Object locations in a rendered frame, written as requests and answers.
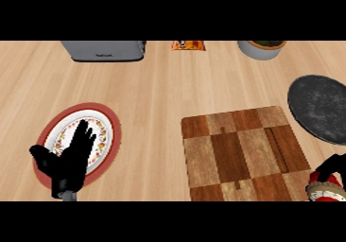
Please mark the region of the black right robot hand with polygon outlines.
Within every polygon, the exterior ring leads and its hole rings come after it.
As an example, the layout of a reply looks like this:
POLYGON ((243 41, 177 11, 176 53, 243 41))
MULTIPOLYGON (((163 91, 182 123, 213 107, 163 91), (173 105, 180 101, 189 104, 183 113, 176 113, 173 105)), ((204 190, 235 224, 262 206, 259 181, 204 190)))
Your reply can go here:
POLYGON ((342 177, 343 190, 346 192, 346 154, 334 154, 325 162, 317 167, 317 180, 325 182, 333 173, 342 177))

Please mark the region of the checkered wooden cutting board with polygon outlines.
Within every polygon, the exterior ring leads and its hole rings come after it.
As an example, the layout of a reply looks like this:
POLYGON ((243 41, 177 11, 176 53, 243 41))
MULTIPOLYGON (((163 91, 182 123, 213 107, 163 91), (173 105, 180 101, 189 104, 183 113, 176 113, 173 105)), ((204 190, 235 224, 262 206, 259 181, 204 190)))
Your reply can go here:
POLYGON ((278 106, 182 119, 194 201, 303 201, 309 163, 278 106))

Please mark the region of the dark grey round pan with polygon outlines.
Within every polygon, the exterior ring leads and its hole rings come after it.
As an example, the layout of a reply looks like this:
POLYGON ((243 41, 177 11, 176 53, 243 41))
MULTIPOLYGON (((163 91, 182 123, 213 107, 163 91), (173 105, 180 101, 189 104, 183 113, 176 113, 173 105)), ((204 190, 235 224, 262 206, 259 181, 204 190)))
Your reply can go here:
POLYGON ((287 104, 306 132, 346 146, 346 85, 325 76, 300 76, 288 87, 287 104))

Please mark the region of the grey plant pot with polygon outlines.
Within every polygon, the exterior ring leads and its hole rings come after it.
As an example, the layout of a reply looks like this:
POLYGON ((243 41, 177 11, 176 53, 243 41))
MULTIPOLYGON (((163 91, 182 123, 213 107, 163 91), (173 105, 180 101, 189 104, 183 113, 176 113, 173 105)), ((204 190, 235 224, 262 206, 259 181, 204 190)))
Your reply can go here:
POLYGON ((260 45, 254 41, 238 41, 237 46, 241 50, 241 52, 254 60, 259 61, 269 61, 272 60, 282 48, 284 48, 285 42, 281 42, 278 45, 266 46, 260 45))

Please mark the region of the red and white cupcake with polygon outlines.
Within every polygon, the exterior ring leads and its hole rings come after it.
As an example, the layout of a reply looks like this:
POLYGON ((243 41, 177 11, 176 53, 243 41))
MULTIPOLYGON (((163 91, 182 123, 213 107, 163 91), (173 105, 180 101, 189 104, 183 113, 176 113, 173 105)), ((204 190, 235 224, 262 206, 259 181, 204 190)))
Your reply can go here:
POLYGON ((346 201, 346 191, 334 177, 330 175, 325 181, 318 180, 319 172, 309 174, 309 184, 306 186, 308 198, 311 201, 339 202, 346 201))

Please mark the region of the red-rimmed patterned white plate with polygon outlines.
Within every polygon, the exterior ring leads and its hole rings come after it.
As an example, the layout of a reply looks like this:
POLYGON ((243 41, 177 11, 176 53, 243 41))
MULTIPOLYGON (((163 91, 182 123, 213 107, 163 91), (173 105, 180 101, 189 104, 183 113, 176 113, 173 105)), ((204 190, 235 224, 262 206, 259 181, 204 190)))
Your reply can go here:
POLYGON ((121 126, 109 107, 99 103, 83 103, 65 109, 49 122, 37 144, 62 156, 81 120, 96 135, 87 160, 84 185, 92 184, 108 170, 121 144, 121 126))

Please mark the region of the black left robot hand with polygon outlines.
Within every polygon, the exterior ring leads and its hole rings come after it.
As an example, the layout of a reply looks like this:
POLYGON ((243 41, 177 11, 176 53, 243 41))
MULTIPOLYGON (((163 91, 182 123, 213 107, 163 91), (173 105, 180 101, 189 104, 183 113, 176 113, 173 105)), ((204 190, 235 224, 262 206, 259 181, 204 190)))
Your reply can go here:
POLYGON ((64 198, 65 192, 77 193, 86 181, 87 160, 93 147, 96 135, 81 120, 74 132, 68 148, 58 156, 41 145, 29 148, 29 153, 37 162, 37 169, 52 178, 52 197, 64 198))

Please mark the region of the orange snack bag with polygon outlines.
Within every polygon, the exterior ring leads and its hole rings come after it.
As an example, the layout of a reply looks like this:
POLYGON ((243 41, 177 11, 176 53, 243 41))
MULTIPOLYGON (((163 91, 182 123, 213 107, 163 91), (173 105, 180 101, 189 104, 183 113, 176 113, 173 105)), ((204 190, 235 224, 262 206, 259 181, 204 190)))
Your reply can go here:
POLYGON ((172 50, 206 50, 203 41, 174 41, 172 44, 172 50))

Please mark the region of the grey toaster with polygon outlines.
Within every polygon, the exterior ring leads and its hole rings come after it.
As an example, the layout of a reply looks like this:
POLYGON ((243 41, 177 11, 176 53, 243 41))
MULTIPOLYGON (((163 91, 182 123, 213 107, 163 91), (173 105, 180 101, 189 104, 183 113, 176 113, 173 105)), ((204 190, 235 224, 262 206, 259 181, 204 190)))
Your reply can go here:
POLYGON ((145 41, 62 41, 72 60, 83 62, 140 61, 145 45, 145 41))

